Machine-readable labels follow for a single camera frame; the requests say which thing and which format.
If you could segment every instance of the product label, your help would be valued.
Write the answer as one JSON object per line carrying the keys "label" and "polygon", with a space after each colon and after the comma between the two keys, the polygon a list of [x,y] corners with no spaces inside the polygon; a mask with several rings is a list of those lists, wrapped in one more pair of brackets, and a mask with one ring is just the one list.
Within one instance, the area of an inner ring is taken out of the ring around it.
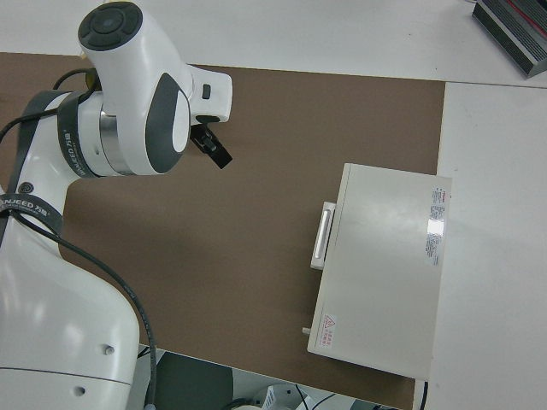
{"label": "product label", "polygon": [[444,215],[448,195],[445,189],[438,186],[432,190],[432,203],[429,210],[429,220],[427,221],[426,262],[433,266],[439,264],[439,258],[442,254]]}
{"label": "product label", "polygon": [[31,215],[57,235],[61,234],[62,215],[49,203],[37,196],[30,194],[0,195],[0,214],[9,209]]}
{"label": "product label", "polygon": [[319,347],[330,349],[334,341],[334,332],[336,331],[336,322],[338,318],[333,314],[323,314],[321,329],[319,332]]}

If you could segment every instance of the silver metal ring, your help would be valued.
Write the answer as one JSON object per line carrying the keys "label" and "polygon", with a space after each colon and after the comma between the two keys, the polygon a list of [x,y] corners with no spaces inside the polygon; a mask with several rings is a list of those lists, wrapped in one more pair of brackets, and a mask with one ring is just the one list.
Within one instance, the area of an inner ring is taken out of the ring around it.
{"label": "silver metal ring", "polygon": [[121,175],[134,175],[135,173],[127,165],[121,153],[120,141],[118,140],[118,121],[114,115],[107,115],[102,109],[99,131],[104,154],[112,169]]}

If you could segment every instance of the brown board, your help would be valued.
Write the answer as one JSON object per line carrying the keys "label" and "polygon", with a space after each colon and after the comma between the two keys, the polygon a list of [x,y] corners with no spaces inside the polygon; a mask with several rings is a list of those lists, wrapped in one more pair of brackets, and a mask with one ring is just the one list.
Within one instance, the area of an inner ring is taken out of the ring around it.
{"label": "brown board", "polygon": [[[0,54],[2,124],[88,64]],[[66,238],[137,291],[163,349],[411,408],[414,380],[308,353],[302,328],[321,281],[309,268],[321,206],[336,201],[344,163],[434,174],[444,83],[211,69],[232,76],[231,119],[211,128],[233,162],[220,170],[189,143],[167,175],[77,181]],[[12,132],[0,151],[4,188],[14,146]]]}

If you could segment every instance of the black cord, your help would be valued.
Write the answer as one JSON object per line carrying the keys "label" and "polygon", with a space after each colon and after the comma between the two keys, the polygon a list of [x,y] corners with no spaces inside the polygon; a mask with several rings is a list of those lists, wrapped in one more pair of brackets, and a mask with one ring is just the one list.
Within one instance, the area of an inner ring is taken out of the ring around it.
{"label": "black cord", "polygon": [[323,401],[327,401],[328,399],[330,399],[331,397],[334,397],[335,394],[332,393],[331,395],[328,395],[327,397],[325,397],[323,400],[320,400],[315,406],[313,406],[311,408],[311,410],[315,410],[317,407],[319,407],[319,405],[323,402]]}
{"label": "black cord", "polygon": [[2,142],[4,136],[8,133],[8,131],[11,130],[17,124],[20,124],[21,122],[26,122],[26,121],[39,120],[44,117],[51,117],[52,115],[56,115],[56,114],[57,114],[57,108],[52,108],[46,111],[42,111],[41,113],[22,115],[21,117],[17,117],[14,120],[11,120],[0,131],[0,143]]}
{"label": "black cord", "polygon": [[108,265],[106,265],[104,262],[100,261],[93,255],[88,254],[83,249],[78,248],[76,245],[73,245],[72,243],[64,240],[63,238],[49,231],[46,231],[45,229],[42,229],[37,225],[34,225],[30,220],[27,220],[26,218],[21,216],[19,212],[14,211],[13,209],[9,210],[9,215],[12,216],[18,222],[20,222],[22,225],[32,229],[33,231],[39,233],[40,235],[44,237],[47,237],[48,239],[60,244],[61,246],[69,250],[72,250],[75,254],[80,255],[81,257],[87,259],[89,262],[93,263],[97,267],[100,267],[127,293],[129,298],[132,300],[133,304],[137,308],[138,314],[140,315],[140,318],[143,321],[144,328],[146,330],[146,336],[148,337],[148,343],[150,345],[150,383],[148,385],[148,390],[146,392],[146,404],[153,405],[156,399],[156,379],[157,379],[156,340],[154,338],[154,334],[152,332],[152,328],[148,320],[148,315],[144,311],[144,307],[141,304],[140,300],[137,298],[137,295],[135,294],[133,289],[131,289],[131,287],[127,284],[127,282],[120,275],[118,275],[114,270],[112,270]]}
{"label": "black cord", "polygon": [[63,74],[53,85],[53,90],[59,90],[59,87],[61,84],[68,79],[69,77],[72,77],[76,74],[83,74],[83,73],[89,73],[89,68],[76,68],[75,70],[71,70],[68,73]]}
{"label": "black cord", "polygon": [[148,353],[150,353],[150,348],[146,346],[140,352],[138,352],[137,359],[140,359],[141,357],[146,356]]}
{"label": "black cord", "polygon": [[[84,93],[82,94],[79,99],[78,99],[78,104],[81,104],[83,103],[85,100],[87,100],[89,97],[91,97],[91,94],[93,94],[93,92],[95,92],[98,84],[99,84],[99,78],[98,78],[98,75],[97,75],[97,70],[95,68],[81,68],[79,70],[73,70],[72,72],[68,72],[66,74],[64,74],[62,77],[60,77],[58,80],[57,80],[57,83],[62,83],[62,81],[64,81],[64,79],[70,77],[70,75],[74,75],[75,72],[78,72],[78,73],[88,73],[90,74],[92,77],[93,77],[93,82],[91,84],[91,87],[89,87],[89,89]],[[52,109],[48,109],[46,111],[42,111],[40,113],[35,113],[35,114],[28,114],[28,115],[22,115],[21,117],[17,117],[15,118],[14,120],[11,120],[8,124],[6,124],[6,126],[0,131],[0,143],[2,142],[4,136],[9,132],[9,130],[11,130],[14,126],[16,126],[17,124],[20,124],[21,122],[27,122],[27,121],[33,121],[33,120],[40,120],[44,117],[50,117],[52,115],[56,115],[57,114],[57,108],[52,108]]]}
{"label": "black cord", "polygon": [[300,397],[302,398],[302,403],[304,403],[304,407],[306,407],[306,410],[309,410],[308,408],[308,404],[306,403],[306,399],[304,399],[304,395],[302,394],[302,391],[300,390],[300,388],[298,387],[298,384],[295,384],[297,390],[298,390],[298,394],[300,395]]}
{"label": "black cord", "polygon": [[[298,384],[295,384],[295,387],[297,388],[298,390],[298,394],[300,395],[300,398],[302,399],[302,403],[304,403],[304,407],[306,407],[306,410],[309,410],[309,407],[308,407],[308,404],[306,403],[306,399],[304,399],[304,394],[302,393],[302,391],[300,390],[300,387],[298,387]],[[320,400],[315,406],[311,407],[311,410],[315,410],[317,407],[319,407],[320,404],[322,404],[324,401],[327,401],[328,399],[330,399],[331,397],[334,397],[335,394],[332,393],[331,395],[328,395],[327,397],[325,397],[324,399]]]}
{"label": "black cord", "polygon": [[427,389],[429,388],[429,383],[424,383],[424,394],[421,397],[421,404],[420,404],[420,410],[424,410],[426,408],[426,401],[427,401]]}

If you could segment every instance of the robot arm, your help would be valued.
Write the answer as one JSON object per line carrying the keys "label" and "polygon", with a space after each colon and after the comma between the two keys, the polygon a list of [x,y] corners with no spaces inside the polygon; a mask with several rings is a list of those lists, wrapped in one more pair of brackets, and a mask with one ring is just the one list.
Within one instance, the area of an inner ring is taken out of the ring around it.
{"label": "robot arm", "polygon": [[[228,120],[230,77],[185,64],[156,20],[135,4],[98,7],[78,36],[101,80],[97,147],[113,173],[165,173],[182,155],[191,126]],[[93,169],[97,156],[89,156]]]}
{"label": "robot arm", "polygon": [[68,186],[165,173],[188,137],[219,167],[232,159],[207,127],[228,120],[230,77],[186,65],[144,10],[104,4],[84,18],[79,40],[102,91],[85,100],[78,92],[35,96],[8,189],[0,190],[0,402],[14,410],[123,410],[132,383],[138,321],[131,305],[59,253]]}

